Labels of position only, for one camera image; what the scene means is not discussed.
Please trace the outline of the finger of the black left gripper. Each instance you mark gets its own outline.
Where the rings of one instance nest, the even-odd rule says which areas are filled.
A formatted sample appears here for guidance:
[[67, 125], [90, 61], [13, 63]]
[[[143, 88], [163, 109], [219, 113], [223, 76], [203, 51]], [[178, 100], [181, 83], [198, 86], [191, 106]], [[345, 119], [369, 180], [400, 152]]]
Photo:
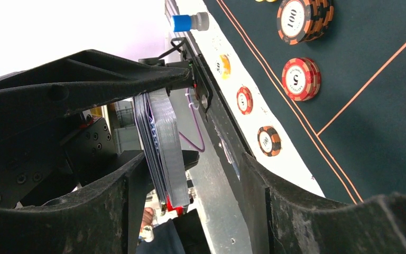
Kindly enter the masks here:
[[[154, 189], [155, 179], [151, 176], [148, 157], [143, 150], [124, 151], [112, 159], [112, 172], [122, 170], [135, 189]], [[166, 151], [161, 155], [159, 169], [154, 171], [162, 177], [162, 189], [178, 189], [184, 187], [185, 172], [199, 162], [199, 152], [193, 150]]]

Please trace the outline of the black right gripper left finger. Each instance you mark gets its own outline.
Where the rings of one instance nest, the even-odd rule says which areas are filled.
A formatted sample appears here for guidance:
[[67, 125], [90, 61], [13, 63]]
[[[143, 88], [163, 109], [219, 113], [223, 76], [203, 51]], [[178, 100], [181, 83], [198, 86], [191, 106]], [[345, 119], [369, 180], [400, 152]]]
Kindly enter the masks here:
[[135, 253], [149, 173], [142, 152], [43, 206], [0, 208], [0, 253]]

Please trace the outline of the brown poker chip stack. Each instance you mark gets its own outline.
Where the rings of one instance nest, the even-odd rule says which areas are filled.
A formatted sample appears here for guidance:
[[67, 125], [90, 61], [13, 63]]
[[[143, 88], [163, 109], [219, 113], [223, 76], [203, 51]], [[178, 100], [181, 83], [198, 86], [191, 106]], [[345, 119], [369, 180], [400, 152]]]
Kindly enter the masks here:
[[262, 126], [257, 133], [261, 151], [268, 157], [277, 156], [281, 151], [281, 139], [272, 126]]

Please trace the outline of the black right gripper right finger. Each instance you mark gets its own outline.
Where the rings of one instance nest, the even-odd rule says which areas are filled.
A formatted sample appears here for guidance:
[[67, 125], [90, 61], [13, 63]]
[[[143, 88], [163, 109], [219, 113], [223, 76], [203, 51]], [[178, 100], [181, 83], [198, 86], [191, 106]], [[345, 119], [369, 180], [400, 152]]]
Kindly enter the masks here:
[[242, 155], [253, 253], [406, 253], [406, 195], [348, 205], [310, 193]]

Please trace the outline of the blue playing card deck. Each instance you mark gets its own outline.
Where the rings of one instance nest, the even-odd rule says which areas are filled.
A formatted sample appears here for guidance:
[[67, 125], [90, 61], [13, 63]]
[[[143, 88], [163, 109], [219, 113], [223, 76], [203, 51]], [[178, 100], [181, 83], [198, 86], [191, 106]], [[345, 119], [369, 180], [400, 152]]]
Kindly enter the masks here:
[[166, 151], [181, 151], [177, 118], [167, 91], [162, 88], [134, 96], [134, 116], [143, 150], [148, 157], [151, 176], [155, 179], [156, 193], [160, 203], [170, 202], [172, 207], [190, 204], [187, 178], [184, 187], [162, 189], [162, 177], [154, 174], [159, 169], [161, 155]]

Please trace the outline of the yellow poker chip stack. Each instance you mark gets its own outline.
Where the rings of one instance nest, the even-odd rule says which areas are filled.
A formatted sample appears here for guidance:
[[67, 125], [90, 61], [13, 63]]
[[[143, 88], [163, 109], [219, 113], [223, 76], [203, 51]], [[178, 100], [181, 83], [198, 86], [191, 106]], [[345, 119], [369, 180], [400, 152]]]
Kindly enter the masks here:
[[231, 65], [227, 55], [219, 55], [216, 61], [216, 70], [221, 79], [227, 80], [231, 75]]

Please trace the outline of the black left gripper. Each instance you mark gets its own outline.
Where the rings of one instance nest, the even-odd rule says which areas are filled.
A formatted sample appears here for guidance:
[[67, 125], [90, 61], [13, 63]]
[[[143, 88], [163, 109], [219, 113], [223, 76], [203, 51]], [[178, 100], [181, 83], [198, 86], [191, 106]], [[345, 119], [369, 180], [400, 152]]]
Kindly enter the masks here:
[[[0, 117], [63, 117], [192, 84], [188, 67], [149, 66], [85, 50], [0, 78]], [[79, 113], [0, 143], [0, 207], [42, 205], [105, 175], [117, 154], [102, 117]]]

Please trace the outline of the red poker chip stack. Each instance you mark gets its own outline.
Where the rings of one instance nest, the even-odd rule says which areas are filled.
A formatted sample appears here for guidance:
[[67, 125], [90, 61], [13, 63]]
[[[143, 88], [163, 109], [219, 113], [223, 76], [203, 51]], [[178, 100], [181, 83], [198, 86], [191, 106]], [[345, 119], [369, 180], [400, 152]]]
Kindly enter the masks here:
[[250, 90], [246, 86], [242, 86], [237, 91], [237, 107], [244, 115], [248, 115], [253, 109], [253, 98]]

